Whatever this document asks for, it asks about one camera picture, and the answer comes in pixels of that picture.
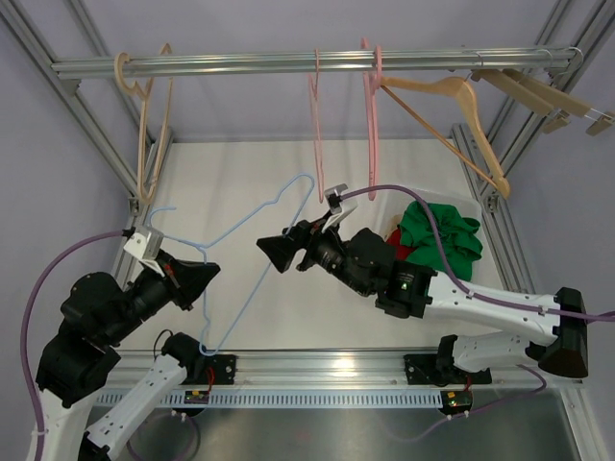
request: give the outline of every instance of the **perforated metal rail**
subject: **perforated metal rail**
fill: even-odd
[[[105,389],[97,406],[114,406],[128,394],[126,389]],[[188,402],[186,390],[167,395],[160,408],[441,408],[437,390],[383,391],[251,391],[214,390],[207,402]]]

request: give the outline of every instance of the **folded clothing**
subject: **folded clothing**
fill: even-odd
[[[444,253],[451,269],[462,280],[472,279],[472,263],[480,259],[482,244],[475,234],[480,222],[463,218],[452,205],[428,204],[440,233]],[[444,271],[444,264],[435,244],[430,221],[418,202],[412,202],[400,223],[400,243],[416,250],[406,261]]]
[[[391,233],[391,236],[388,237],[386,243],[395,247],[395,259],[405,261],[406,258],[416,249],[402,245],[400,243],[401,238],[402,232],[400,231],[400,228],[397,228],[393,231],[393,233]]]

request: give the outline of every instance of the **white container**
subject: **white container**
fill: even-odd
[[[459,214],[464,218],[474,218],[480,222],[479,231],[476,233],[477,239],[482,243],[482,258],[475,261],[472,265],[472,280],[475,281],[477,274],[481,274],[481,263],[484,261],[485,250],[487,249],[487,241],[482,229],[482,210],[479,203],[469,197],[463,197],[456,194],[442,194],[438,192],[432,192],[430,190],[419,189],[417,187],[409,187],[409,189],[416,192],[423,200],[429,204],[444,204],[452,205],[457,208]],[[384,190],[378,192],[379,209],[376,214],[376,223],[372,230],[380,235],[382,238],[386,238],[392,229],[392,219],[397,215],[403,215],[408,205],[414,202],[414,199],[397,190]]]

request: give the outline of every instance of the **gray floor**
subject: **gray floor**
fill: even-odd
[[[477,404],[497,398],[477,392]],[[95,409],[92,419],[104,414]],[[194,460],[579,460],[563,407],[544,393],[502,405],[469,420],[453,421],[418,443],[400,438],[421,433],[443,416],[437,410],[218,409],[196,418],[201,443]],[[177,418],[154,418],[133,437],[146,461],[170,461],[189,438]],[[127,452],[121,461],[132,459]]]

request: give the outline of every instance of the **white board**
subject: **white board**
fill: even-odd
[[[366,141],[327,141],[325,184],[341,182],[351,190],[367,184]],[[176,144],[167,159],[155,206],[176,206],[161,212],[154,225],[165,234],[210,242],[301,172],[312,173],[311,142]],[[381,142],[381,183],[398,183],[443,194],[470,197],[461,166],[436,140]],[[278,234],[288,226],[309,180],[300,179],[247,224],[208,251],[209,261],[222,272],[208,289],[211,329],[208,349],[216,347],[255,286],[268,259],[256,246],[258,238]],[[358,210],[341,228],[350,238],[363,227],[375,227],[375,202],[360,197]],[[327,211],[314,190],[301,218],[313,220]],[[484,246],[475,263],[473,282],[502,288],[493,256]],[[192,248],[165,240],[163,248],[177,258],[199,259]],[[319,267],[305,273],[294,269],[281,275],[271,269],[224,349],[393,348],[436,346],[445,334],[481,334],[489,331],[457,321],[428,322],[397,319]],[[198,338],[204,325],[202,301],[186,313],[173,304],[148,320],[122,344],[124,350],[151,349],[164,328]]]

